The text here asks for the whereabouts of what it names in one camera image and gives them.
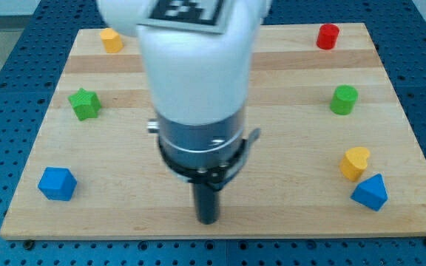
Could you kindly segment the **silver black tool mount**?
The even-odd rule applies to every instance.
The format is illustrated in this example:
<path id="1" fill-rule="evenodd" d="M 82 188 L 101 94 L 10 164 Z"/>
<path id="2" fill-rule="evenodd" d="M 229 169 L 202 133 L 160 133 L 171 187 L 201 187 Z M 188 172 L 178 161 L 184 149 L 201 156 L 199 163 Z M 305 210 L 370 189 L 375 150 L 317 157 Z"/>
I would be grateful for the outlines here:
<path id="1" fill-rule="evenodd" d="M 244 138 L 245 109 L 215 123 L 176 123 L 157 114 L 147 130 L 158 136 L 158 148 L 165 164 L 185 183 L 206 185 L 220 191 L 241 171 L 261 130 Z"/>

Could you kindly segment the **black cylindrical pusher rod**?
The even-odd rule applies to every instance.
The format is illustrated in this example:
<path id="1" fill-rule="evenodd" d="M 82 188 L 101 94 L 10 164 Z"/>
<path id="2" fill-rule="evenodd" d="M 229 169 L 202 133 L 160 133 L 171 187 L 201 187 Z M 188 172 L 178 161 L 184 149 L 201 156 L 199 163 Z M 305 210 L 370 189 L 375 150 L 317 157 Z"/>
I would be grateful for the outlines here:
<path id="1" fill-rule="evenodd" d="M 205 184 L 193 184 L 192 192 L 197 220 L 204 225 L 215 223 L 220 215 L 218 192 Z"/>

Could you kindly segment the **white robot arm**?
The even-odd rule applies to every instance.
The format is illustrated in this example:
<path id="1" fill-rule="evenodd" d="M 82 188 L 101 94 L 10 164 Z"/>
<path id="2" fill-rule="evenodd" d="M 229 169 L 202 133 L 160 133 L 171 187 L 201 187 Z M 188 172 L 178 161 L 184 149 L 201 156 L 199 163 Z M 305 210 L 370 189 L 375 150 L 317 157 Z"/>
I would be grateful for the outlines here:
<path id="1" fill-rule="evenodd" d="M 246 164 L 260 130 L 245 133 L 254 40 L 271 2 L 99 1 L 108 26 L 137 38 L 164 162 L 192 185 L 197 219 L 219 217 L 219 193 Z"/>

